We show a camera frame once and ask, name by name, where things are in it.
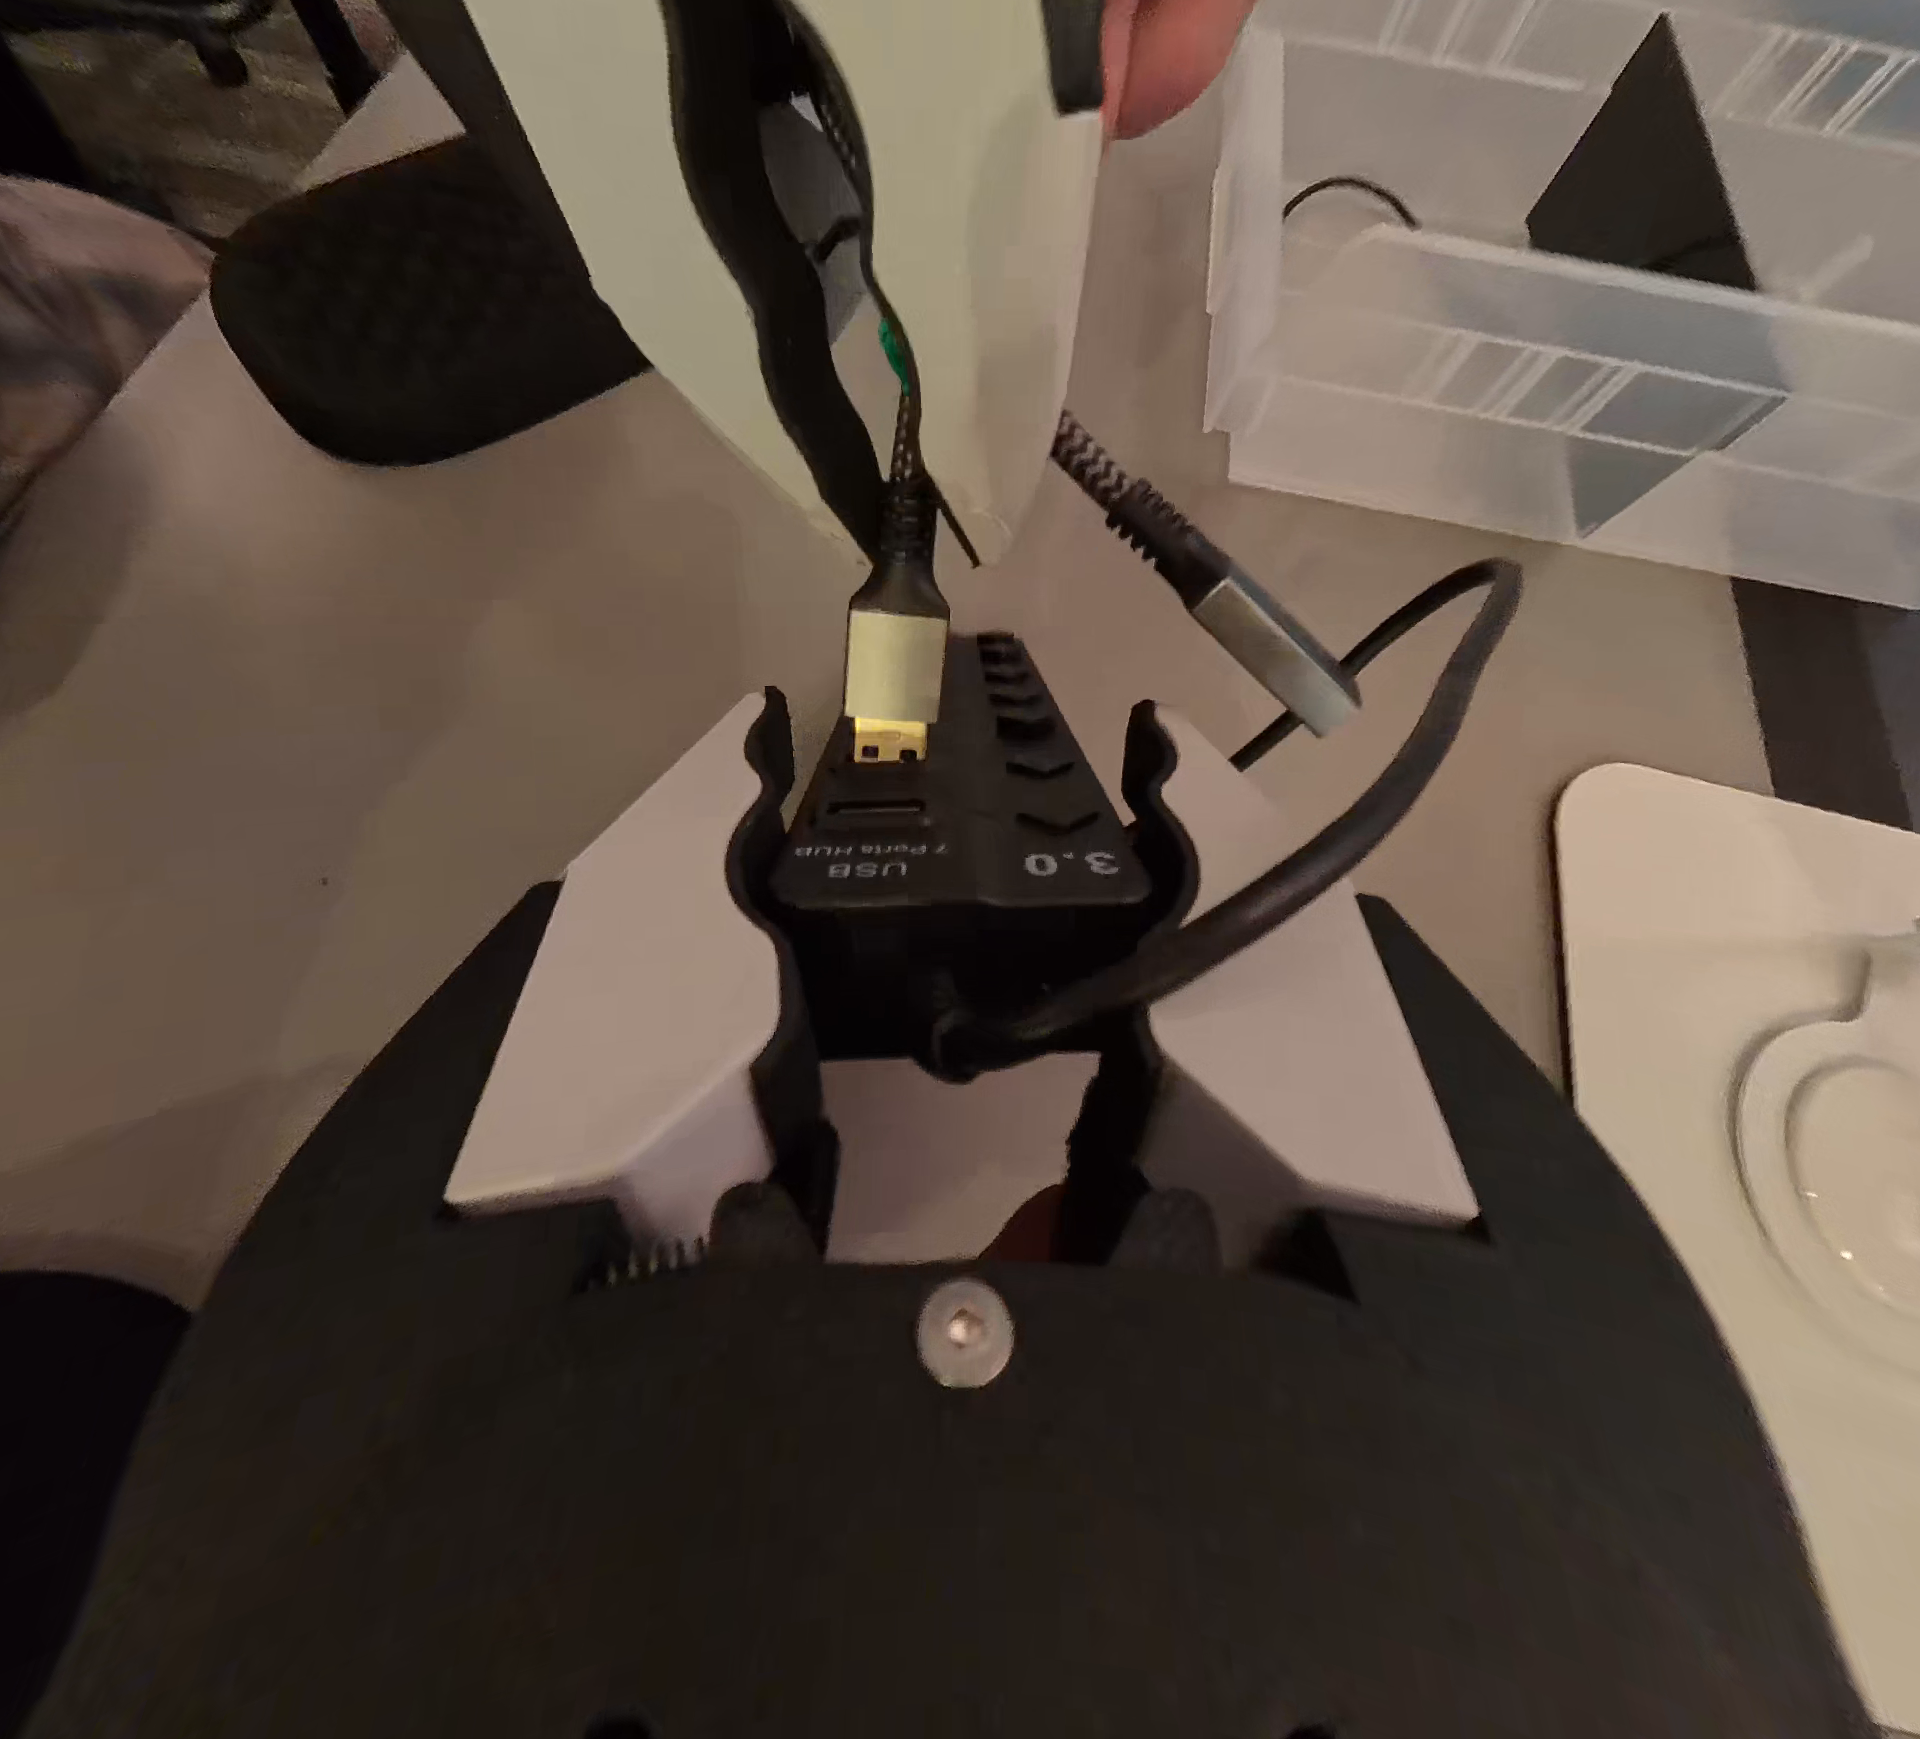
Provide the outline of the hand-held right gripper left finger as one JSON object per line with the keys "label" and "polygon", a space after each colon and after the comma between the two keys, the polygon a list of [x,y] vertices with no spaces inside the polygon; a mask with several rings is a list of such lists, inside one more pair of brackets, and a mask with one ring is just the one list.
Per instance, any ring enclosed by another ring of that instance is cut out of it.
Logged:
{"label": "hand-held right gripper left finger", "polygon": [[601,1200],[695,1247],[771,1183],[825,1248],[842,1140],[794,943],[764,907],[796,781],[775,688],[741,698],[565,865],[444,1202]]}

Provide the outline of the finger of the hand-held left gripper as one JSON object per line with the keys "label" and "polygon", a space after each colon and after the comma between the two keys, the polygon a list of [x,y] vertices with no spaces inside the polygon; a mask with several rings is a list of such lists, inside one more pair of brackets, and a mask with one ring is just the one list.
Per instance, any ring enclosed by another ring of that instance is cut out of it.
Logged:
{"label": "finger of the hand-held left gripper", "polygon": [[771,0],[462,0],[596,295],[810,520],[878,544],[883,482],[760,131]]}
{"label": "finger of the hand-held left gripper", "polygon": [[784,3],[852,104],[869,283],[913,365],[923,459],[994,566],[1069,391],[1101,118],[1056,104],[1041,0]]}

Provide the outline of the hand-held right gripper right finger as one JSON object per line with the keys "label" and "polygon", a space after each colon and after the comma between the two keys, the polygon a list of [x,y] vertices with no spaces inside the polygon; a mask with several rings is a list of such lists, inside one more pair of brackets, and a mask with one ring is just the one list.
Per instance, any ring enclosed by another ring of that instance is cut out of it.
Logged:
{"label": "hand-held right gripper right finger", "polygon": [[1102,1047],[1102,1162],[1199,1199],[1229,1270],[1313,1212],[1461,1232],[1477,1200],[1350,884]]}

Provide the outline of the black multi-port usb hub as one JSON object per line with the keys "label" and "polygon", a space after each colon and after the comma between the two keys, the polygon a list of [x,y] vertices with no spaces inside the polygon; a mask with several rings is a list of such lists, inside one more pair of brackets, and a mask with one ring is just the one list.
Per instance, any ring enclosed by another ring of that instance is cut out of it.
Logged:
{"label": "black multi-port usb hub", "polygon": [[919,761],[821,752],[766,902],[825,1060],[923,1058],[949,1010],[1019,1008],[1123,958],[1155,887],[1015,633],[948,637]]}

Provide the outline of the dark cloth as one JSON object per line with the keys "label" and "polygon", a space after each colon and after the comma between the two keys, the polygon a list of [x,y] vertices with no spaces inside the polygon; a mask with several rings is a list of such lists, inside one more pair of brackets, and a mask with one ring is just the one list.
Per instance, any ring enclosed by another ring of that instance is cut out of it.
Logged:
{"label": "dark cloth", "polygon": [[460,459],[649,368],[471,139],[260,210],[217,249],[207,295],[276,417],[364,470]]}

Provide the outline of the person's plaid shirt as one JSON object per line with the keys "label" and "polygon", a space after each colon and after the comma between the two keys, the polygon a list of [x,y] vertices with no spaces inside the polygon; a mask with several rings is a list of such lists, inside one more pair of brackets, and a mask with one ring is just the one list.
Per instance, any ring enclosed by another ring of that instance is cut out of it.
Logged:
{"label": "person's plaid shirt", "polygon": [[2,178],[2,529],[204,295],[198,236],[101,195]]}

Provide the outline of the black bin divider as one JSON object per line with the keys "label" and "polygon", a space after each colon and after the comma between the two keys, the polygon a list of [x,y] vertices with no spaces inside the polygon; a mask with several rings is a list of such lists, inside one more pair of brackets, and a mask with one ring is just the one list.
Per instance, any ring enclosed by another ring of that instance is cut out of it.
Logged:
{"label": "black bin divider", "polygon": [[[1758,296],[1715,146],[1667,15],[1525,217],[1539,252],[1654,281]],[[1571,520],[1594,537],[1694,457],[1727,449],[1786,398],[1758,310],[1632,291],[1612,324],[1641,333],[1618,375],[1571,406]]]}

